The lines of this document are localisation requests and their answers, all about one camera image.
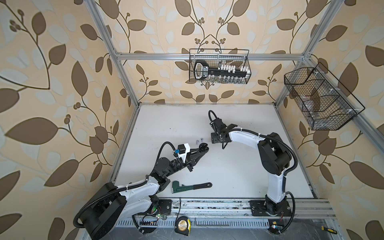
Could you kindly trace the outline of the black round earbud case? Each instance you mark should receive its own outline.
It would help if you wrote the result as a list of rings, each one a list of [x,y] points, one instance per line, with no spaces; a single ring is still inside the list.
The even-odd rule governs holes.
[[[206,152],[209,150],[208,144],[207,143],[201,143],[199,145],[199,151],[200,152]]]

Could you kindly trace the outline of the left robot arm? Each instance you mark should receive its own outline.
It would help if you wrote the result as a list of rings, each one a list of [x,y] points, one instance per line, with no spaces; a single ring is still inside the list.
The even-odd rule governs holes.
[[[189,144],[175,147],[173,160],[161,157],[158,152],[154,168],[145,179],[124,186],[115,186],[112,182],[104,184],[96,194],[77,212],[73,219],[74,227],[85,229],[91,239],[100,240],[111,232],[116,224],[135,215],[160,218],[170,212],[157,194],[167,188],[171,182],[169,176],[187,168],[190,172],[199,160],[209,151],[208,144],[201,143],[192,149]]]

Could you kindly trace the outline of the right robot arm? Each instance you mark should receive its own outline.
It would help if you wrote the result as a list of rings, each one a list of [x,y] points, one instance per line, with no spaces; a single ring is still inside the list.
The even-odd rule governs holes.
[[[268,172],[268,191],[264,201],[250,201],[252,215],[278,216],[282,221],[284,215],[289,214],[290,219],[283,226],[270,223],[270,234],[282,235],[293,222],[296,212],[295,197],[291,192],[286,191],[287,174],[298,166],[295,152],[277,133],[263,135],[238,128],[234,124],[227,126],[212,110],[208,112],[208,116],[210,126],[214,130],[211,133],[213,144],[221,143],[222,149],[225,149],[228,143],[238,142],[259,151],[262,166]]]

